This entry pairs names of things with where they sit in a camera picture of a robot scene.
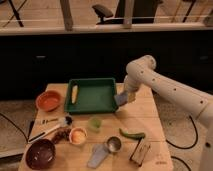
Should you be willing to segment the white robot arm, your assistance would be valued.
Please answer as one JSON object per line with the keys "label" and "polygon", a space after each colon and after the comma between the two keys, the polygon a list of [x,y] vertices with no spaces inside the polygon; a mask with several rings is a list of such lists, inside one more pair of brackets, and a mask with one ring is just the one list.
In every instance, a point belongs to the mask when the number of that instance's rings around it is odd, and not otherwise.
{"label": "white robot arm", "polygon": [[124,90],[134,93],[144,84],[199,121],[207,129],[199,171],[213,171],[213,95],[158,74],[155,68],[156,60],[151,55],[129,62]]}

